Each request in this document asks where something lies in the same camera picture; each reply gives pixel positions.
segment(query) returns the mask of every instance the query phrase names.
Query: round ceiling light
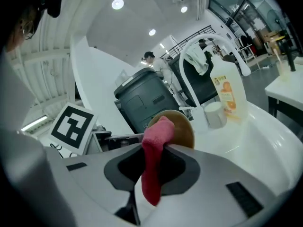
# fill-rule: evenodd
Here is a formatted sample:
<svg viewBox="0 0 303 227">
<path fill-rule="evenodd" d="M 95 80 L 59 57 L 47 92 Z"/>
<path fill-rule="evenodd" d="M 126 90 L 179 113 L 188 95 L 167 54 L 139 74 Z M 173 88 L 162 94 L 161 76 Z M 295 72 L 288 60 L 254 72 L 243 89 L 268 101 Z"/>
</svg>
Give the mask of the round ceiling light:
<svg viewBox="0 0 303 227">
<path fill-rule="evenodd" d="M 184 6 L 184 7 L 181 8 L 181 13 L 185 13 L 186 11 L 187 11 L 187 7 L 186 6 Z"/>
<path fill-rule="evenodd" d="M 114 0 L 112 2 L 112 8 L 113 9 L 120 9 L 124 6 L 124 1 L 123 0 Z"/>
<path fill-rule="evenodd" d="M 155 33 L 156 33 L 156 30 L 155 30 L 155 29 L 152 29 L 152 30 L 149 32 L 149 35 L 150 35 L 150 36 L 153 36 Z"/>
</svg>

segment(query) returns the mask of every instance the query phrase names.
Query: black chair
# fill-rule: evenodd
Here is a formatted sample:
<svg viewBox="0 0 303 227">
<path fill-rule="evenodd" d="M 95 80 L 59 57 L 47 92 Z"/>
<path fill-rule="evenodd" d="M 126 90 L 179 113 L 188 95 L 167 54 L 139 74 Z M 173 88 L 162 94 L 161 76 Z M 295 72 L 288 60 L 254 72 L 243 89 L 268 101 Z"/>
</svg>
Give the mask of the black chair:
<svg viewBox="0 0 303 227">
<path fill-rule="evenodd" d="M 190 64 L 186 60 L 184 60 L 183 62 L 185 75 L 189 80 L 189 83 L 192 86 L 200 104 L 203 104 L 206 101 L 218 95 L 213 85 L 213 82 L 209 76 L 210 72 L 214 67 L 211 61 L 211 55 L 209 52 L 205 52 L 205 56 L 206 56 L 206 62 L 208 63 L 209 66 L 207 72 L 202 76 L 196 71 L 195 67 L 192 64 Z M 186 103 L 191 107 L 195 107 L 196 104 L 180 74 L 179 58 L 180 55 L 178 55 L 173 60 L 171 60 L 169 62 L 169 66 L 172 69 L 172 71 L 175 73 L 177 79 L 179 80 L 179 83 L 183 89 L 184 94 L 188 97 Z"/>
</svg>

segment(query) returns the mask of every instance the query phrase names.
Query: white mug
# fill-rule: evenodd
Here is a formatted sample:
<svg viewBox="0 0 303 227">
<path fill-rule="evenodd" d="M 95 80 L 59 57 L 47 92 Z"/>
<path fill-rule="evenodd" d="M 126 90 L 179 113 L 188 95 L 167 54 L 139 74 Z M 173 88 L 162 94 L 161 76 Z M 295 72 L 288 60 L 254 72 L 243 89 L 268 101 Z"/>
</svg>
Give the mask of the white mug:
<svg viewBox="0 0 303 227">
<path fill-rule="evenodd" d="M 210 128 L 219 129 L 227 123 L 227 117 L 221 102 L 210 103 L 204 111 Z"/>
</svg>

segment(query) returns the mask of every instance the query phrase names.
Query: bin lid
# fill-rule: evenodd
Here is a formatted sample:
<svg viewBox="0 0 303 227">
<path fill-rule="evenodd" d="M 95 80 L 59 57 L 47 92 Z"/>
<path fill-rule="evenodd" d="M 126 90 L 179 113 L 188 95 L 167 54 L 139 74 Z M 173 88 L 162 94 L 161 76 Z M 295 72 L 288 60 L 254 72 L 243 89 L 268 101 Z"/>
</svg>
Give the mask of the bin lid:
<svg viewBox="0 0 303 227">
<path fill-rule="evenodd" d="M 124 90 L 126 90 L 127 88 L 129 88 L 132 84 L 134 84 L 135 82 L 137 82 L 140 78 L 151 74 L 151 73 L 155 73 L 156 72 L 151 69 L 151 68 L 143 68 L 139 71 L 137 71 L 135 74 L 133 74 L 129 79 L 127 79 L 124 83 L 122 83 L 115 91 L 114 91 L 114 95 L 115 97 L 118 94 L 121 94 Z"/>
</svg>

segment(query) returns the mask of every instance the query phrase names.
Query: plastic bottle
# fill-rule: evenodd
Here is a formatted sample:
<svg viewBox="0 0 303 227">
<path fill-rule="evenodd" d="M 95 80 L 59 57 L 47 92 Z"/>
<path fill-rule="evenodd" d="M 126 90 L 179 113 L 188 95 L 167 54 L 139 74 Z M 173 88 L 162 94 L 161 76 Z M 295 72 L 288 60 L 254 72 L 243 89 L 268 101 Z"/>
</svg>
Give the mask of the plastic bottle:
<svg viewBox="0 0 303 227">
<path fill-rule="evenodd" d="M 223 61 L 220 56 L 212 57 L 214 68 L 210 77 L 218 92 L 224 111 L 229 118 L 244 120 L 248 116 L 248 103 L 244 86 L 236 65 Z"/>
</svg>

